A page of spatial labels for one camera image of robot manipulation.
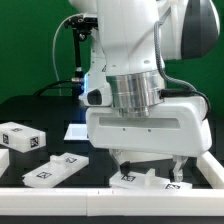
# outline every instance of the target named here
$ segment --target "white block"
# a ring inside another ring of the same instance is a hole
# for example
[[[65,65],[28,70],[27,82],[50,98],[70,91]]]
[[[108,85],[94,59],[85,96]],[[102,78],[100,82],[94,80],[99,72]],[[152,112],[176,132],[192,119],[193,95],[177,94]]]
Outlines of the white block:
[[[8,122],[0,125],[0,144],[19,152],[28,152],[46,145],[45,132]]]
[[[197,159],[197,167],[213,189],[224,189],[224,168],[210,152]]]
[[[52,188],[89,164],[89,158],[65,153],[51,156],[50,162],[24,175],[24,184],[34,188]]]
[[[0,177],[9,166],[9,150],[0,149]]]
[[[65,134],[64,140],[88,141],[86,124],[70,124]]]
[[[150,169],[148,173],[141,174],[130,172],[127,176],[117,172],[110,178],[112,188],[124,189],[191,189],[189,183],[171,183],[169,179],[156,177],[155,170]]]

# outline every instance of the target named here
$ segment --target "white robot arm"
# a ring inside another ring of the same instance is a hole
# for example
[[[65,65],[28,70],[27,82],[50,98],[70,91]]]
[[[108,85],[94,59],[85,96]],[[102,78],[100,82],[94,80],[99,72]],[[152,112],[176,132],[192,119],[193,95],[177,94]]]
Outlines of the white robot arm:
[[[91,106],[91,143],[110,149],[114,157],[115,151],[172,155],[177,167],[186,157],[206,152],[212,144],[206,98],[191,84],[166,76],[163,59],[202,57],[214,46],[219,19],[212,1],[69,1],[98,19],[91,59],[97,63],[91,65],[82,98]],[[165,81],[186,89],[166,92]],[[174,169],[176,181],[181,181],[179,171]]]

